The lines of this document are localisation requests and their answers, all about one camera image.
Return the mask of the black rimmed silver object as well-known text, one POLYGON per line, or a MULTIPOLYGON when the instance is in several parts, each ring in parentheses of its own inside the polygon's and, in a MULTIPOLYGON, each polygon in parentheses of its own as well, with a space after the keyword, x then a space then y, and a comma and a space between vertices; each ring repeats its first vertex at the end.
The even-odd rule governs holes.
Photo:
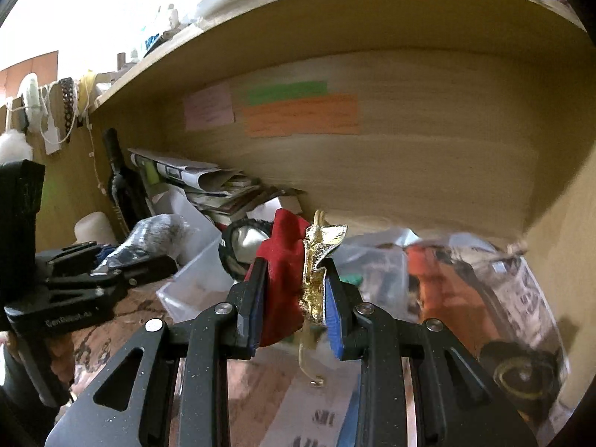
POLYGON ((273 223, 244 218, 232 222, 221 233, 218 254, 224 271, 242 282, 257 257, 261 244, 272 235, 273 223))

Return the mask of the red pouch with gold trim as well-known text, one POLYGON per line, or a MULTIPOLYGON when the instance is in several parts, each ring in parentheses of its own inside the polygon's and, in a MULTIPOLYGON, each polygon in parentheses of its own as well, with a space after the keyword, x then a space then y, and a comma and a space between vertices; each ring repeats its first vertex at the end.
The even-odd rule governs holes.
POLYGON ((311 222, 286 209, 276 211, 271 236, 257 251, 268 269, 261 347, 301 332, 298 362, 304 361, 304 350, 314 340, 311 328, 324 323, 326 268, 322 262, 338 249, 347 233, 345 225, 328 224, 321 210, 311 222))

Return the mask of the clear plastic storage box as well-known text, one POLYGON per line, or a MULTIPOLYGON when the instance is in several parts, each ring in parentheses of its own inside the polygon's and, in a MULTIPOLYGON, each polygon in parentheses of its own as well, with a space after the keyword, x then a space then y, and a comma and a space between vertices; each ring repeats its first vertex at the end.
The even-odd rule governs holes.
POLYGON ((203 310, 222 302, 234 284, 224 270, 214 240, 156 291, 174 323, 194 319, 203 310))

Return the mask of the grey fuzzy soft object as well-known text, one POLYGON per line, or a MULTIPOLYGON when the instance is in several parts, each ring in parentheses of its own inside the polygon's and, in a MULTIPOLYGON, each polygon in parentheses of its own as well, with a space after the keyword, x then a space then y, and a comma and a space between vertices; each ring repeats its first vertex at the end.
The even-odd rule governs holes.
POLYGON ((190 224, 180 215, 159 214, 136 223, 128 238, 108 254, 94 272, 124 269, 125 265, 166 256, 176 259, 191 235, 190 224))

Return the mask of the orange paper note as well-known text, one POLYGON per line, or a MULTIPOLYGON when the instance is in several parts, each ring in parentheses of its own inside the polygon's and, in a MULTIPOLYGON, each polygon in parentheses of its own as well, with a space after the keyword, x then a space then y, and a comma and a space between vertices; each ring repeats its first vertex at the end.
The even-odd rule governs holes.
POLYGON ((359 134, 359 103, 355 95, 284 100, 245 107, 241 112, 249 137, 296 134, 359 134))

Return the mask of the white mug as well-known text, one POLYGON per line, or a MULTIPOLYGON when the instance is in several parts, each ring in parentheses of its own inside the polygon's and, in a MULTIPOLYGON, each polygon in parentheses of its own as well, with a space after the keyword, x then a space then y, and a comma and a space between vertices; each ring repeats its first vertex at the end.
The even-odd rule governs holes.
POLYGON ((117 245, 118 241, 108 217, 103 212, 93 212, 81 218, 74 227, 77 243, 97 242, 117 245))

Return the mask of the orange car print poster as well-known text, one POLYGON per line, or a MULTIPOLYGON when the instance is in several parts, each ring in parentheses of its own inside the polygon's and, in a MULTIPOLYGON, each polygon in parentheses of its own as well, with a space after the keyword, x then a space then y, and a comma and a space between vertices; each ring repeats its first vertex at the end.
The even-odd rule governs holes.
POLYGON ((569 417, 559 392, 569 360, 551 307, 519 245, 470 233, 422 238, 391 228, 351 237, 340 276, 394 318, 436 318, 457 336, 548 445, 569 417))

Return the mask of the green paper note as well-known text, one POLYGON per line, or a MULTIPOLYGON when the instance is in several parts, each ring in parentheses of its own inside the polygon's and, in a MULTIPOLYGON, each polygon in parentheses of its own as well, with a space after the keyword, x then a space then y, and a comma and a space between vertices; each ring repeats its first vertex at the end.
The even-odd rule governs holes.
POLYGON ((325 96, 327 92, 327 82, 325 81, 265 85, 247 90, 244 95, 244 103, 247 106, 258 106, 280 101, 325 96))

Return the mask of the dark wine bottle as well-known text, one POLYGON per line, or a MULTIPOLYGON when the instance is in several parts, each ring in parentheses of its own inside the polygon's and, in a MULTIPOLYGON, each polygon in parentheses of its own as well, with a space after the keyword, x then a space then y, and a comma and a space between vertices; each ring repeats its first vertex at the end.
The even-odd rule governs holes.
POLYGON ((140 175, 125 162, 117 131, 107 129, 103 142, 110 165, 108 195, 117 209, 117 215, 128 233, 143 219, 152 216, 146 203, 146 190, 140 175))

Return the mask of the pink paper note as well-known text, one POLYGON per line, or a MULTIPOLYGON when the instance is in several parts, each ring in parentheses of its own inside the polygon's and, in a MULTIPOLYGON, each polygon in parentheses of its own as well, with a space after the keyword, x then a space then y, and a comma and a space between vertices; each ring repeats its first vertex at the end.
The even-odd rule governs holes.
POLYGON ((188 95, 183 100, 185 129, 203 131, 235 122, 229 85, 226 82, 188 95))

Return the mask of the stack of papers and magazines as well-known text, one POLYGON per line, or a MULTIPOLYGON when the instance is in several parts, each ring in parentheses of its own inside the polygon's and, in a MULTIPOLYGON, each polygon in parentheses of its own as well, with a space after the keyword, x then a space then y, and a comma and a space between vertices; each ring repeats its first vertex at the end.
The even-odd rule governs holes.
POLYGON ((299 191, 267 185, 240 169, 138 148, 129 152, 153 213, 178 214, 191 223, 206 218, 224 228, 244 218, 271 221, 279 209, 303 212, 299 191))

